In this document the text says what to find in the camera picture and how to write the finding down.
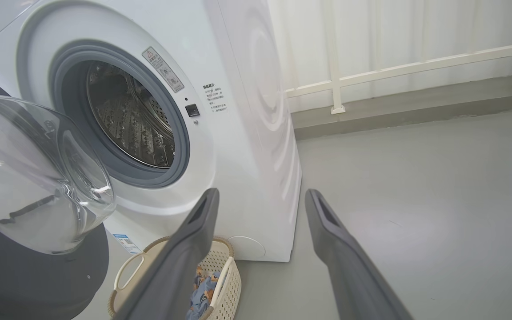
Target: gray floor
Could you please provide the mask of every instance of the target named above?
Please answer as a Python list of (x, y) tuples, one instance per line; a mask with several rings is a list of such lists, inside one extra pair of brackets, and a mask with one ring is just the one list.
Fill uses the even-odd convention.
[[(323, 193), (416, 319), (512, 319), (512, 112), (298, 147), (302, 193)], [(338, 318), (302, 200), (290, 263), (238, 262), (236, 320)], [(105, 284), (77, 320), (108, 319), (129, 257), (114, 241)]]

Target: metal railing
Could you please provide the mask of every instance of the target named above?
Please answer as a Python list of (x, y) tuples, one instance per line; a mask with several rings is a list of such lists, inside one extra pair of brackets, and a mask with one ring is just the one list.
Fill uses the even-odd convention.
[[(359, 73), (357, 75), (341, 77), (339, 71), (339, 58), (337, 56), (337, 42), (335, 34), (335, 13), (333, 10), (333, 0), (322, 0), (323, 6), (323, 21), (325, 24), (325, 33), (327, 38), (327, 53), (329, 58), (329, 71), (331, 79), (328, 81), (322, 81), (309, 85), (298, 86), (295, 83), (295, 88), (287, 89), (287, 97), (297, 97), (307, 95), (309, 93), (315, 93), (325, 90), (333, 90), (333, 107), (331, 109), (332, 114), (345, 112), (345, 107), (341, 103), (341, 87), (348, 85), (354, 85), (359, 83), (366, 83), (375, 80), (381, 80), (391, 77), (397, 77), (402, 75), (408, 75), (410, 73), (416, 73), (421, 71), (429, 71), (434, 69), (441, 69), (447, 67), (453, 67), (455, 65), (474, 63), (479, 61), (499, 59), (502, 57), (512, 56), (512, 45), (504, 47), (497, 47), (492, 49), (486, 49), (481, 51), (475, 51), (476, 43), (476, 30), (480, 22), (480, 12), (482, 6), (482, 0), (474, 1), (474, 12), (473, 21), (471, 26), (470, 42), (468, 45), (467, 53), (440, 57), (437, 59), (427, 59), (427, 47), (428, 47), (428, 16), (429, 16), (429, 2), (430, 0), (423, 1), (423, 18), (422, 18), (422, 39), (421, 39), (421, 52), (420, 61), (415, 63), (398, 65), (396, 67), (382, 68), (381, 65), (381, 8), (380, 0), (374, 1), (374, 71), (365, 73)], [(285, 15), (285, 8), (283, 5), (280, 6), (283, 11), (282, 15)], [(293, 79), (297, 81), (297, 69), (293, 62), (293, 49), (291, 47), (290, 35), (286, 32), (286, 51), (290, 59), (288, 59), (290, 65), (288, 66), (292, 72)]]

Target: laundry basket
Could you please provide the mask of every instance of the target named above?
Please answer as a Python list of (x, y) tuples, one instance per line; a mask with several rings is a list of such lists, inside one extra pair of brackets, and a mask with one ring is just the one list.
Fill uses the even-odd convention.
[[(114, 317), (116, 311), (120, 309), (122, 304), (126, 301), (130, 292), (140, 280), (144, 272), (150, 267), (151, 263), (162, 251), (165, 243), (169, 240), (169, 237), (158, 239), (148, 245), (142, 253), (133, 255), (128, 259), (116, 275), (114, 280), (114, 290), (108, 300), (108, 312), (110, 316)], [(124, 269), (134, 259), (141, 258), (141, 262), (130, 276), (126, 284), (120, 286), (120, 276)], [(211, 300), (211, 306), (201, 316), (200, 320), (232, 320), (236, 307), (238, 306), (238, 300), (240, 298), (240, 288), (242, 283), (240, 281), (240, 273), (234, 262), (234, 250), (232, 245), (226, 239), (215, 237), (211, 245), (211, 250), (199, 263), (203, 271), (206, 272), (221, 272), (219, 281)], [(193, 292), (193, 277), (191, 275), (191, 293)]]

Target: laundry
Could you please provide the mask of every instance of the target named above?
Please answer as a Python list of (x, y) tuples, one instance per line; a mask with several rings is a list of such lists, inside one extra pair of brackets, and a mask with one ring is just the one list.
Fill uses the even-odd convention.
[(197, 266), (197, 275), (193, 280), (191, 308), (187, 311), (187, 320), (198, 320), (207, 311), (211, 305), (220, 275), (220, 272), (204, 275), (203, 268)]

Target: blue and white label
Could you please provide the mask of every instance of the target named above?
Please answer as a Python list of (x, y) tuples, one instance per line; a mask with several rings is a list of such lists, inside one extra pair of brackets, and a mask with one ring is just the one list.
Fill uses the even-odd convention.
[(112, 235), (130, 252), (132, 255), (137, 255), (138, 253), (142, 253), (142, 251), (138, 248), (137, 245), (134, 244), (134, 241), (131, 241), (127, 235)]

